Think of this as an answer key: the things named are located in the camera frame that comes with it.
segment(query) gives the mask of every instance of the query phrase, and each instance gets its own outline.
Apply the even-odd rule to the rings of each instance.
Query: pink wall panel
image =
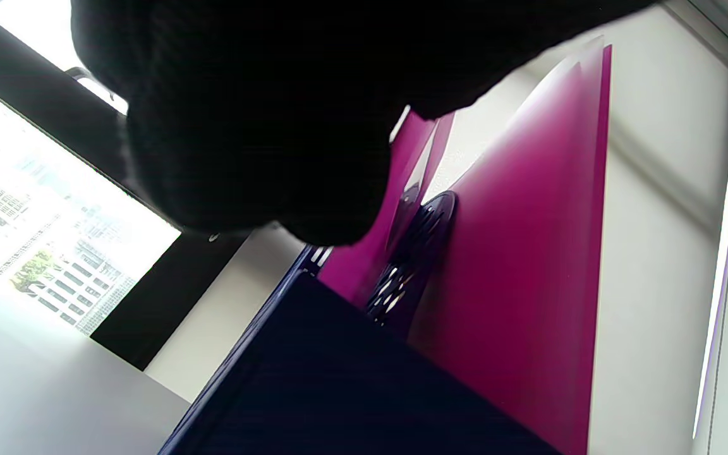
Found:
[[[610,47],[596,41],[454,185],[447,257],[411,337],[569,454],[588,444],[609,88]]]
[[[409,113],[392,142],[389,183],[375,224],[355,245],[335,248],[324,264],[318,277],[320,281],[353,305],[360,308],[366,305],[386,266],[396,218],[409,219],[420,206],[428,182],[442,158],[453,119],[454,115],[449,114],[439,121],[424,121],[415,113]],[[416,199],[403,202],[401,196],[407,185],[415,183],[419,184]]]

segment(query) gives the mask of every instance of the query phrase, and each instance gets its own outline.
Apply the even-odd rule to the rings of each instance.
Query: black window frame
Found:
[[[2,26],[0,101],[125,190],[121,182],[126,172],[118,153],[121,114]],[[153,210],[136,194],[125,192]],[[92,339],[144,370],[245,240],[182,233]]]

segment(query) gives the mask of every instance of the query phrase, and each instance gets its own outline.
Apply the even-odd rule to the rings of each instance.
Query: dark fabric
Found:
[[[72,0],[72,29],[130,103],[138,193],[197,231],[278,220],[340,245],[378,213],[404,106],[468,106],[544,49],[651,3]]]
[[[309,274],[262,311],[161,455],[557,455]]]

